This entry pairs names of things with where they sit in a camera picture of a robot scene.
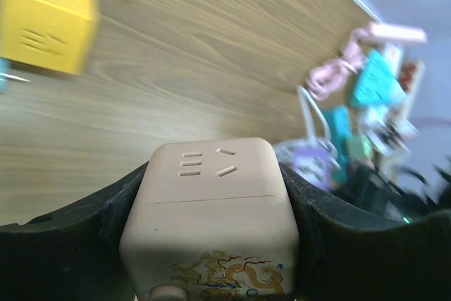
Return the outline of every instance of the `dragon design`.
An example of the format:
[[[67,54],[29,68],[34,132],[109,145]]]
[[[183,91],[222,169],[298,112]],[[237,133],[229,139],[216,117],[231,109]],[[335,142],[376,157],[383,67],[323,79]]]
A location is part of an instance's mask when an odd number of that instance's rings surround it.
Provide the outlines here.
[[[232,256],[215,250],[190,265],[174,264],[171,280],[201,290],[202,297],[283,295],[282,268],[259,257]]]

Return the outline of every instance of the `wood grain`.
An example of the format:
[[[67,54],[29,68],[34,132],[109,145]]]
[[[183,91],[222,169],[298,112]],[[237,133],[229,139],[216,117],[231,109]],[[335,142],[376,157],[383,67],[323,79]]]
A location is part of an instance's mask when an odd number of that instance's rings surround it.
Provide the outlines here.
[[[124,176],[161,144],[304,134],[295,85],[369,20],[351,0],[99,0],[83,75],[16,66],[0,105],[0,223]],[[321,103],[333,106],[342,93]]]

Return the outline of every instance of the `beige power socket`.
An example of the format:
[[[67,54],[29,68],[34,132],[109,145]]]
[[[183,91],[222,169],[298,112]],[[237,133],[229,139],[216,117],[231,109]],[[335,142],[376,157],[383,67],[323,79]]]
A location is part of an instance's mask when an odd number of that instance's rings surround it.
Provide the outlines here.
[[[272,146],[184,142],[153,154],[121,238],[139,301],[293,291],[299,236]]]

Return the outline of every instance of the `pink object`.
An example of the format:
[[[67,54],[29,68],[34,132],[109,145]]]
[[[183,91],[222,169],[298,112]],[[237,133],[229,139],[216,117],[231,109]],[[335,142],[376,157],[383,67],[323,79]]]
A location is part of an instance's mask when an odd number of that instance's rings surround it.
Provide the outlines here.
[[[314,68],[307,80],[307,88],[315,100],[324,100],[330,93],[341,90],[347,77],[364,67],[366,56],[358,41],[422,44],[427,42],[421,28],[384,25],[375,22],[351,32],[349,42],[341,48],[342,56]]]

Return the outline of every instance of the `teal object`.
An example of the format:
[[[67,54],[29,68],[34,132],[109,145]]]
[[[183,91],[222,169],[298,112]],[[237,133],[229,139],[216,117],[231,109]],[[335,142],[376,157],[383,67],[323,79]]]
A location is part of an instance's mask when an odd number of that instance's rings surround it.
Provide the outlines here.
[[[347,137],[346,148],[349,157],[354,160],[371,159],[373,156],[371,141],[363,134]]]
[[[8,59],[0,58],[0,73],[8,74],[10,68],[10,62]],[[4,75],[0,75],[0,93],[5,92],[8,78]]]
[[[397,79],[375,49],[371,50],[347,103],[353,107],[392,104],[391,89]]]
[[[323,115],[330,128],[332,145],[337,149],[337,162],[341,169],[332,172],[332,179],[339,185],[347,182],[347,165],[349,157],[345,150],[345,140],[352,136],[350,114],[345,106],[335,107],[323,111]]]

